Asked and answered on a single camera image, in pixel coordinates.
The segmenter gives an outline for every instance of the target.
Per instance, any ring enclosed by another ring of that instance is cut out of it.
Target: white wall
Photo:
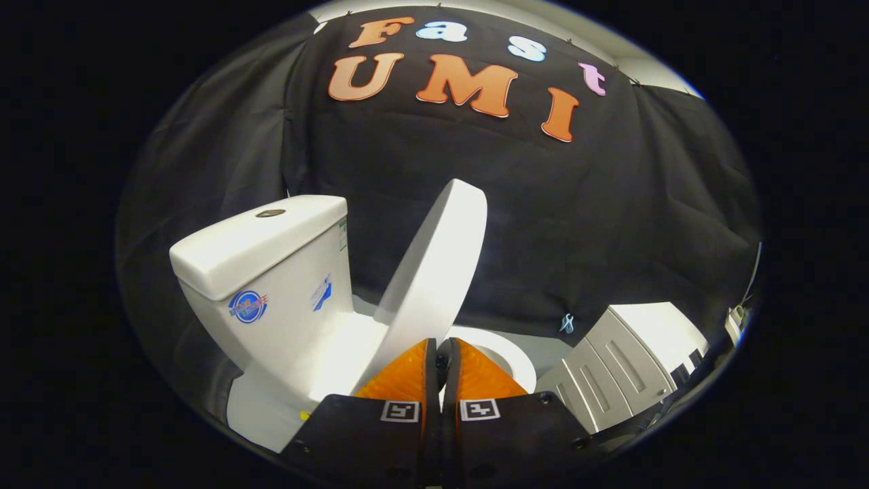
[[[504,17],[542,30],[561,39],[570,39],[580,49],[606,61],[644,85],[687,91],[702,97],[688,82],[657,61],[636,44],[618,33],[572,10],[539,0],[336,0],[315,7],[309,13],[319,22],[353,12],[424,5],[452,7]]]
[[[689,82],[654,58],[618,57],[615,62],[622,73],[640,82],[640,84],[687,91],[695,97],[703,98]]]

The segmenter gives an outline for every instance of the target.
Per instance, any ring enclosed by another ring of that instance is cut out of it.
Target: white letter
[[[429,22],[425,29],[416,31],[416,36],[423,39],[443,39],[450,43],[460,43],[467,39],[465,31],[468,28],[456,22]]]
[[[519,36],[511,36],[508,41],[512,45],[508,46],[507,50],[518,57],[524,57],[529,61],[546,59],[546,55],[543,54],[546,52],[546,46],[543,44]]]

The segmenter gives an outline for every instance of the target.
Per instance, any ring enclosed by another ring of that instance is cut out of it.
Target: white toilet
[[[480,256],[486,214],[483,192],[452,180],[372,316],[353,307],[344,198],[287,198],[172,246],[172,268],[191,308],[244,371],[229,393],[229,427],[280,452],[303,413],[329,394],[352,394],[425,338],[464,338],[533,392],[534,367],[516,345],[453,326]]]

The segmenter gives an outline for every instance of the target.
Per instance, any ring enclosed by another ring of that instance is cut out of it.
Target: logo sticker
[[[417,401],[386,401],[381,421],[389,423],[416,423],[420,419],[420,403]]]
[[[462,421],[482,421],[500,417],[498,404],[494,402],[494,399],[461,400]]]
[[[262,317],[268,305],[269,296],[260,294],[254,291],[238,292],[232,300],[229,301],[229,315],[238,318],[245,325],[253,323]]]
[[[326,299],[332,297],[332,274],[326,276],[309,298],[311,311],[319,311]]]

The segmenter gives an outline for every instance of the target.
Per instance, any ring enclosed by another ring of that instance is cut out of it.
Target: toilet tank
[[[347,201],[303,195],[243,212],[169,249],[183,293],[215,342],[243,371],[257,362],[307,394],[306,348],[353,311]]]

